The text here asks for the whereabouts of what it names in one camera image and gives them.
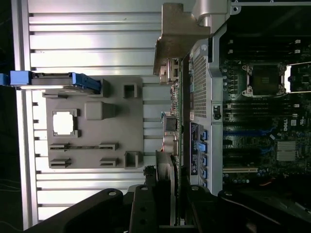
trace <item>circuit board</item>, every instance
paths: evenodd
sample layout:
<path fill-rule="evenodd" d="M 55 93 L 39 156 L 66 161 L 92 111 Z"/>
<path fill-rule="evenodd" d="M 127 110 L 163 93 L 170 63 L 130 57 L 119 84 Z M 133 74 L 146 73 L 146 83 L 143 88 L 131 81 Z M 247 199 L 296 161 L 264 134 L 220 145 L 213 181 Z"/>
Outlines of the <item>circuit board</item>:
<path fill-rule="evenodd" d="M 309 60 L 310 41 L 223 44 L 224 184 L 309 173 L 311 65 L 299 63 Z"/>

